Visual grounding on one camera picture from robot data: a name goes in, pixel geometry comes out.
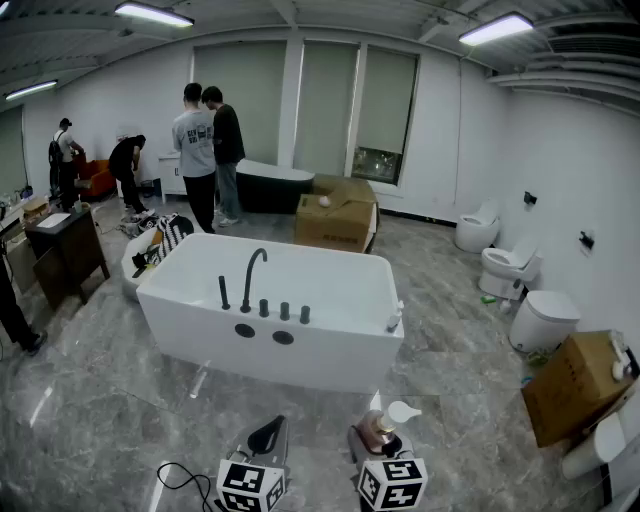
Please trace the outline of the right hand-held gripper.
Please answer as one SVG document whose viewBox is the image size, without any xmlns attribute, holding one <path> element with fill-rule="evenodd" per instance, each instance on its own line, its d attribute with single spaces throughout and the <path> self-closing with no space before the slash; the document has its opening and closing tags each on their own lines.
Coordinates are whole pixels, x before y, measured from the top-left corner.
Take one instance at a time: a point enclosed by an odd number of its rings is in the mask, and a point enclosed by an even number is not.
<svg viewBox="0 0 640 512">
<path fill-rule="evenodd" d="M 371 429 L 351 425 L 348 445 L 358 471 L 355 488 L 362 511 L 410 511 L 420 504 L 428 483 L 423 458 L 415 456 L 411 439 L 396 434 L 391 458 L 369 450 Z"/>
</svg>

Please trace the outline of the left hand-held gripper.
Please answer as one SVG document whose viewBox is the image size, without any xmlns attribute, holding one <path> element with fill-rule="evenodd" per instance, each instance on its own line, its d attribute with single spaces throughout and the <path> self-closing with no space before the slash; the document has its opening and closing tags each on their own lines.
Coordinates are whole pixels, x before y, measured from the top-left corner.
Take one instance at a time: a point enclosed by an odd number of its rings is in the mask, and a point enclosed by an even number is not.
<svg viewBox="0 0 640 512">
<path fill-rule="evenodd" d="M 287 492 L 289 421 L 284 415 L 252 432 L 220 461 L 216 490 L 226 511 L 274 511 Z"/>
</svg>

